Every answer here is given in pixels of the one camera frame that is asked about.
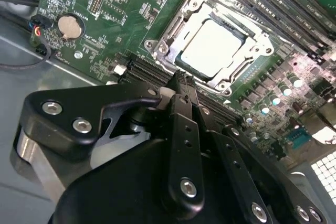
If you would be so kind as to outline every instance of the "capacitor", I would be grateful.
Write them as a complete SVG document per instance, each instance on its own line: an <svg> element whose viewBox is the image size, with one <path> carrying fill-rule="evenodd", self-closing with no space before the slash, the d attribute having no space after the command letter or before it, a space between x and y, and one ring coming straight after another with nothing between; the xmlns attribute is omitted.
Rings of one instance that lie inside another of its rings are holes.
<svg viewBox="0 0 336 224"><path fill-rule="evenodd" d="M282 93L286 97L292 94L292 90L287 85L282 85L280 87L280 90L282 91Z"/></svg>
<svg viewBox="0 0 336 224"><path fill-rule="evenodd" d="M297 103L294 102L292 104L292 108L296 111L296 113L298 113L299 115L301 115L303 113L303 108Z"/></svg>
<svg viewBox="0 0 336 224"><path fill-rule="evenodd" d="M250 132L249 137L250 137L250 140L251 140L252 143L254 143L255 141L258 140L257 133L254 132L254 131Z"/></svg>
<svg viewBox="0 0 336 224"><path fill-rule="evenodd" d="M259 109L262 112L262 114L268 114L268 112L269 112L269 107L267 107L267 105L265 103L262 103L259 106Z"/></svg>
<svg viewBox="0 0 336 224"><path fill-rule="evenodd" d="M331 91L330 91L330 94L331 94L333 97L336 98L336 89L331 90Z"/></svg>
<svg viewBox="0 0 336 224"><path fill-rule="evenodd" d="M246 115L244 115L244 118L245 118L245 122L246 122L246 123L248 123L248 124L253 123L253 119L252 119L251 114L246 114Z"/></svg>
<svg viewBox="0 0 336 224"><path fill-rule="evenodd" d="M299 127L301 127L300 123L295 118L290 117L289 118L289 123L290 123L290 125L292 125L292 127L295 130L297 130Z"/></svg>
<svg viewBox="0 0 336 224"><path fill-rule="evenodd" d="M271 100L271 102L272 102L273 105L279 105L280 102L281 102L281 99L278 98L278 96L275 95L275 94L271 94L271 95L269 96L269 98L270 98L270 100Z"/></svg>
<svg viewBox="0 0 336 224"><path fill-rule="evenodd" d="M269 139L270 135L269 135L268 132L266 132L266 133L263 134L263 137L264 137L264 139Z"/></svg>
<svg viewBox="0 0 336 224"><path fill-rule="evenodd" d="M294 88L301 88L303 86L303 81L297 76L290 77L289 81L293 84Z"/></svg>
<svg viewBox="0 0 336 224"><path fill-rule="evenodd" d="M334 100L334 96L332 95L332 94L326 94L325 96L324 96L324 99L325 99L325 101L327 102L327 103L331 103L331 102L333 102L333 100Z"/></svg>

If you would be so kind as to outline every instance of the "black cable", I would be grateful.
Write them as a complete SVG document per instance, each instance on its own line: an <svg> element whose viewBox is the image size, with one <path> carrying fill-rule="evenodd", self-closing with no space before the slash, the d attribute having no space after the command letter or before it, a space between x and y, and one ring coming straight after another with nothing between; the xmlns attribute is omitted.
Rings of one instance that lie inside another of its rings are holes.
<svg viewBox="0 0 336 224"><path fill-rule="evenodd" d="M43 64L43 62L46 62L48 59L50 59L51 57L51 48L49 46L48 41L46 40L46 38L43 35L40 35L39 37L40 42L46 47L47 49L47 53L44 56L44 58L36 63L32 63L32 64L28 64L28 65L7 65L7 64L1 64L0 63L0 69L8 69L8 70L25 70L25 69L31 69L31 68L35 68L41 64Z"/></svg>
<svg viewBox="0 0 336 224"><path fill-rule="evenodd" d="M38 7L39 0L0 0L17 5L27 5L31 7Z"/></svg>
<svg viewBox="0 0 336 224"><path fill-rule="evenodd" d="M19 28L23 29L24 31L31 33L32 29L29 27L29 21L17 16L13 13L10 13L9 11L7 11L4 8L0 7L0 17L12 22L13 24L15 24L16 26L18 26Z"/></svg>

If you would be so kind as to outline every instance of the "silver screw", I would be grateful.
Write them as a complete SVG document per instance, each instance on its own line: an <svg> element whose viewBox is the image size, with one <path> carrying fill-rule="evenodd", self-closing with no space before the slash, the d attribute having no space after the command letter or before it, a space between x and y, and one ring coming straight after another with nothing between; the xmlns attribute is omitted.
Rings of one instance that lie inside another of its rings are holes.
<svg viewBox="0 0 336 224"><path fill-rule="evenodd" d="M167 52L167 48L165 45L159 45L159 52L165 54Z"/></svg>
<svg viewBox="0 0 336 224"><path fill-rule="evenodd" d="M197 194L196 187L189 179L183 179L180 183L181 191L189 198L194 198Z"/></svg>
<svg viewBox="0 0 336 224"><path fill-rule="evenodd" d="M299 214L299 216L301 216L302 219L304 219L305 221L309 221L309 216L307 214L306 211L304 211L304 209L300 206L296 207L296 212Z"/></svg>
<svg viewBox="0 0 336 224"><path fill-rule="evenodd" d="M58 115L63 110L62 106L57 102L45 102L42 105L42 109L49 115Z"/></svg>
<svg viewBox="0 0 336 224"><path fill-rule="evenodd" d="M156 91L152 89L148 89L148 93L151 95L156 95Z"/></svg>
<svg viewBox="0 0 336 224"><path fill-rule="evenodd" d="M267 221L267 215L265 213L265 211L261 208L261 206L259 206L257 203L252 203L251 205L251 209L253 214L255 215L255 217L257 217L257 219L262 222L262 223L266 223Z"/></svg>
<svg viewBox="0 0 336 224"><path fill-rule="evenodd" d="M319 216L319 214L318 214L313 208L309 208L309 211L310 211L311 215L313 215L313 217L314 217L318 222L322 222L321 217Z"/></svg>
<svg viewBox="0 0 336 224"><path fill-rule="evenodd" d="M152 48L153 44L150 41L147 41L145 43L145 46L148 47L148 48Z"/></svg>
<svg viewBox="0 0 336 224"><path fill-rule="evenodd" d="M75 51L75 53L73 54L73 56L74 56L76 59L81 59L81 58L83 58L83 53L80 52L80 51Z"/></svg>
<svg viewBox="0 0 336 224"><path fill-rule="evenodd" d="M89 133L92 130L91 123L85 119L76 119L73 122L72 127L82 134Z"/></svg>
<svg viewBox="0 0 336 224"><path fill-rule="evenodd" d="M202 110L205 114L210 115L210 111L207 108L203 107Z"/></svg>
<svg viewBox="0 0 336 224"><path fill-rule="evenodd" d="M235 128L231 128L233 134L235 134L236 136L239 136L239 131L237 131L237 129Z"/></svg>

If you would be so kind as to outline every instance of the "mounting hole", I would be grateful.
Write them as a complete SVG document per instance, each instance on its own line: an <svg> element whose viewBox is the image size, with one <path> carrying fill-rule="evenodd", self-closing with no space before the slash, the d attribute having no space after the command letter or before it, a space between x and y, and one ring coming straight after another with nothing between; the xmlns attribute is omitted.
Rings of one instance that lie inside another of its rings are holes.
<svg viewBox="0 0 336 224"><path fill-rule="evenodd" d="M233 164L234 164L238 169L241 169L241 166L240 166L240 164L239 164L237 161L233 161Z"/></svg>
<svg viewBox="0 0 336 224"><path fill-rule="evenodd" d="M148 47L148 48L152 48L152 46L153 46L153 44L152 44L150 41L147 41L147 42L145 43L145 45L146 45L146 47Z"/></svg>
<svg viewBox="0 0 336 224"><path fill-rule="evenodd" d="M230 151L233 151L233 148L232 148L232 146L231 146L231 145L229 145L229 144L226 144L225 146L226 146L226 148L228 148Z"/></svg>
<svg viewBox="0 0 336 224"><path fill-rule="evenodd" d="M185 144L188 148L193 147L193 145L189 142L189 140L185 140L185 141L184 141L184 144Z"/></svg>

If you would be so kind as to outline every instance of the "motherboard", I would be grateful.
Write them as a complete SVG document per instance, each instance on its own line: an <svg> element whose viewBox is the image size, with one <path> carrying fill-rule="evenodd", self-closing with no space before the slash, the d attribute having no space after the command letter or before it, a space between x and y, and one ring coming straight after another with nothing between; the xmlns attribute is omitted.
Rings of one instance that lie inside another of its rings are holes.
<svg viewBox="0 0 336 224"><path fill-rule="evenodd" d="M310 141L307 113L335 100L336 0L40 0L38 15L57 59L102 84L193 75L265 153Z"/></svg>

